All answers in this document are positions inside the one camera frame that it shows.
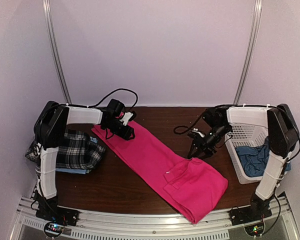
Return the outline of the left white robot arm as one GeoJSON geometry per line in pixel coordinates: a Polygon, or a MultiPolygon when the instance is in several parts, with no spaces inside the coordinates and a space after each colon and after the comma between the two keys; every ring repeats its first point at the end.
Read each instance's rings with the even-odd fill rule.
{"type": "Polygon", "coordinates": [[[116,99],[111,99],[102,108],[55,101],[48,101],[43,108],[33,128],[39,158],[36,164],[37,201],[43,215],[51,222],[62,218],[62,211],[57,207],[56,162],[67,125],[98,125],[102,130],[129,141],[135,137],[129,122],[137,114],[132,110],[124,112],[124,108],[124,104],[116,99]]]}

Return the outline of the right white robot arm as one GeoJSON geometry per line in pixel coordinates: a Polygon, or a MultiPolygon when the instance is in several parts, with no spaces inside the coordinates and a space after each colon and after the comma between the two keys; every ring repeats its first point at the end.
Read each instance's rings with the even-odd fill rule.
{"type": "Polygon", "coordinates": [[[203,133],[194,126],[186,130],[192,138],[188,158],[209,158],[224,140],[241,184],[259,182],[252,196],[252,206],[246,210],[249,220],[258,220],[265,212],[263,202],[271,200],[283,179],[287,165],[294,158],[300,132],[287,104],[234,105],[224,104],[207,108],[201,115],[210,131],[203,133]],[[260,154],[267,158],[260,176],[245,173],[243,160],[250,162],[260,154]]]}

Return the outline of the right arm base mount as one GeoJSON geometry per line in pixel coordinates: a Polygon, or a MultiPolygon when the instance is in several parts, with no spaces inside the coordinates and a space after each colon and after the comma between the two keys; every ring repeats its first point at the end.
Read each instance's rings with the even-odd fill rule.
{"type": "Polygon", "coordinates": [[[271,217],[272,211],[268,208],[261,211],[253,211],[252,207],[233,207],[230,209],[229,217],[233,226],[246,224],[255,221],[261,221],[264,218],[271,217]]]}

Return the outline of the pink shirt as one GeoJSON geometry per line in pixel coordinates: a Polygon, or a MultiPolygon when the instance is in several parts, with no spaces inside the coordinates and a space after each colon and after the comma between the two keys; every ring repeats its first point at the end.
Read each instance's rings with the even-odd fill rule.
{"type": "Polygon", "coordinates": [[[199,158],[177,155],[142,125],[132,121],[135,138],[106,139],[99,125],[96,134],[126,165],[158,195],[192,224],[197,224],[218,204],[228,180],[199,158]]]}

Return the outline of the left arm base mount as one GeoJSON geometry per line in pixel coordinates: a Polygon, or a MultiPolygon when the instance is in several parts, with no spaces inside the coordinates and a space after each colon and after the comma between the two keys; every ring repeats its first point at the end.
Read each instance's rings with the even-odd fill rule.
{"type": "Polygon", "coordinates": [[[76,226],[79,217],[79,211],[63,207],[57,207],[51,210],[49,207],[38,207],[35,216],[62,226],[76,226]]]}

